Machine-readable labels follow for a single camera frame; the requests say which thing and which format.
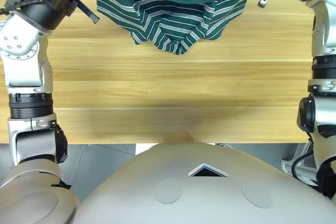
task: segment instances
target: gray floor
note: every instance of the gray floor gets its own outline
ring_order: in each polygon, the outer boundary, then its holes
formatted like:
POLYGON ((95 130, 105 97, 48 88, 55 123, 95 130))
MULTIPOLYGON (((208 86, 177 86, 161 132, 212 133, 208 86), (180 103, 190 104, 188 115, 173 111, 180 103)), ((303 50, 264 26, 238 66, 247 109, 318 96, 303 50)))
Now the gray floor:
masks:
MULTIPOLYGON (((238 150, 256 156, 281 169, 295 144, 232 144, 238 150)), ((135 144, 69 145, 68 159, 60 164, 63 179, 83 200, 100 183, 135 155, 135 144)), ((0 182, 10 170, 8 145, 0 144, 0 182)))

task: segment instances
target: wood grain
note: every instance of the wood grain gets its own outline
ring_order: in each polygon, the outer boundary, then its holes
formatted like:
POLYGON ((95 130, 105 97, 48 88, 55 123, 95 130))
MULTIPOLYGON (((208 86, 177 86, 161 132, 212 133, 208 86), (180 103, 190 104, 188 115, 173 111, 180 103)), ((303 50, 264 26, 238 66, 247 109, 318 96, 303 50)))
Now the wood grain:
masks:
MULTIPOLYGON (((82 1, 96 10, 96 0, 82 1)), ((311 75, 313 14, 297 0, 270 0, 265 9, 258 1, 248 0, 220 40, 201 40, 182 56, 136 46, 106 17, 94 25, 76 10, 48 47, 55 111, 69 142, 305 142, 296 115, 311 75)))

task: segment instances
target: garment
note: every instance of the garment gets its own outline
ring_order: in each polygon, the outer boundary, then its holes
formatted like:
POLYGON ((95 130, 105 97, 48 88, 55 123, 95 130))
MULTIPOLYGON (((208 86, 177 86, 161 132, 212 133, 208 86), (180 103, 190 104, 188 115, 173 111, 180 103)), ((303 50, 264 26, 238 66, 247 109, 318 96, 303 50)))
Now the garment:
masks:
POLYGON ((199 39, 219 39, 247 0, 97 0, 98 11, 128 30, 135 43, 184 54, 199 39))

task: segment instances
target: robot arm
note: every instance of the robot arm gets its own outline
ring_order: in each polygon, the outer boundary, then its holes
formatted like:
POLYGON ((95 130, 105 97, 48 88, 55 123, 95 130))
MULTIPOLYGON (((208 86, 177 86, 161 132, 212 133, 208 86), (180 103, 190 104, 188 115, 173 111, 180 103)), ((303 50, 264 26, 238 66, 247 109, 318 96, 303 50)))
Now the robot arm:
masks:
POLYGON ((9 15, 0 22, 0 56, 14 166, 0 185, 0 223, 69 223, 79 205, 58 166, 67 157, 67 139, 53 111, 46 54, 48 35, 77 7, 99 20, 80 0, 7 0, 0 10, 9 15))
MULTIPOLYGON (((260 0, 265 7, 269 0, 260 0)), ((298 126, 309 135, 319 190, 336 194, 336 0, 301 0, 314 10, 312 79, 300 101, 298 126)))

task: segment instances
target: green striped shirt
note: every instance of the green striped shirt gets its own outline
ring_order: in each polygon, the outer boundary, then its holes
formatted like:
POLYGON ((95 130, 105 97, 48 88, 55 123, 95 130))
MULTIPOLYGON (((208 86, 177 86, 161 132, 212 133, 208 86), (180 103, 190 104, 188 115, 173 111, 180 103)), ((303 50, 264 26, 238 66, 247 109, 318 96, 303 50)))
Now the green striped shirt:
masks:
POLYGON ((97 0, 98 11, 128 30, 135 43, 184 54, 199 39, 219 39, 247 0, 97 0))

